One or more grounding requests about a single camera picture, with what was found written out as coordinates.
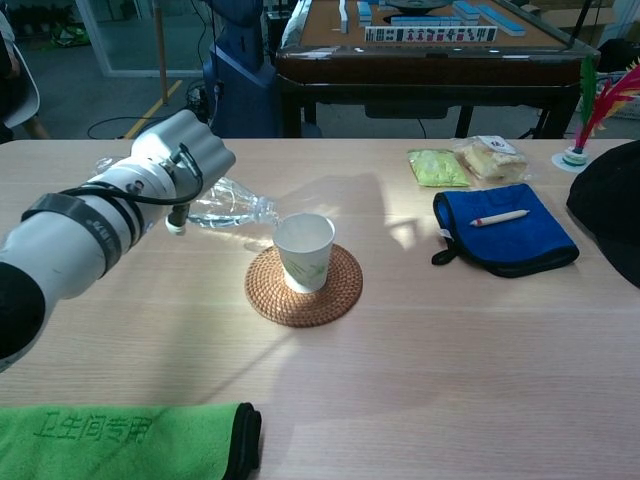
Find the black loop on towel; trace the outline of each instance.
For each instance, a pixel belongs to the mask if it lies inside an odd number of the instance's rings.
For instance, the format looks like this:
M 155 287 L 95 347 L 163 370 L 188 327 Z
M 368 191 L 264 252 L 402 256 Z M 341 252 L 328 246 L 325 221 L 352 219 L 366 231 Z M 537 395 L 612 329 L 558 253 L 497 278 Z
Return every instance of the black loop on towel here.
M 431 264 L 438 266 L 446 265 L 457 256 L 458 250 L 453 247 L 449 247 L 446 250 L 442 250 L 441 252 L 438 252 L 433 257 L 431 257 Z

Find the green feather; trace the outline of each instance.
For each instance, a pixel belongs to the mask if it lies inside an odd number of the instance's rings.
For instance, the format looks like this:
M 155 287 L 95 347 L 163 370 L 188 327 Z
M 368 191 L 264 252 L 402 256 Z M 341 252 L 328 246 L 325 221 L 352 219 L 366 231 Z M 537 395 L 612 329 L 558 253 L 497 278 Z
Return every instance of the green feather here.
M 582 127 L 586 127 L 593 112 L 593 103 L 596 99 L 596 69 L 593 66 L 593 57 L 588 56 L 582 60 L 580 66 L 580 86 L 582 89 Z

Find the blue towel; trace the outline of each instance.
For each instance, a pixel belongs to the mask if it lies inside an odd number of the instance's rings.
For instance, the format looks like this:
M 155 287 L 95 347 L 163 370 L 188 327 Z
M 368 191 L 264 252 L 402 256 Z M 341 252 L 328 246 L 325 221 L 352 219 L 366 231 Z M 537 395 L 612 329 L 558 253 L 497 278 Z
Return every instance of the blue towel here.
M 563 267 L 580 254 L 534 191 L 526 184 L 473 192 L 441 192 L 433 209 L 447 238 L 447 250 L 432 258 L 434 265 L 449 263 L 458 254 L 477 262 L 494 275 L 521 277 Z M 474 227 L 471 221 L 529 210 L 514 220 Z

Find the green cloth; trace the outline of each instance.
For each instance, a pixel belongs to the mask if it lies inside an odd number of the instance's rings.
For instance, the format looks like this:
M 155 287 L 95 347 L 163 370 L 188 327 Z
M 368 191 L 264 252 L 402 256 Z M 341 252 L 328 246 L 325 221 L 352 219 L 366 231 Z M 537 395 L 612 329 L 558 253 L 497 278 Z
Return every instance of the green cloth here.
M 253 416 L 240 417 L 247 406 Z M 242 438 L 256 416 L 257 436 Z M 257 467 L 259 428 L 250 404 L 2 408 L 0 479 L 246 478 Z M 239 474 L 238 455 L 247 450 L 252 465 Z

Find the white pen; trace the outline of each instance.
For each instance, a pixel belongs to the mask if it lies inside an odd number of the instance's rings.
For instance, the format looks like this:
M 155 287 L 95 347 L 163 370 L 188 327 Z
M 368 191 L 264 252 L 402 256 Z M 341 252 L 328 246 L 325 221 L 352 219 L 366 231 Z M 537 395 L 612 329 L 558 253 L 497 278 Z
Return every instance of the white pen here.
M 476 218 L 469 225 L 473 227 L 484 227 L 493 225 L 494 223 L 507 222 L 515 218 L 524 217 L 529 210 L 514 210 L 513 212 L 501 213 L 500 215 L 492 215 L 491 217 Z

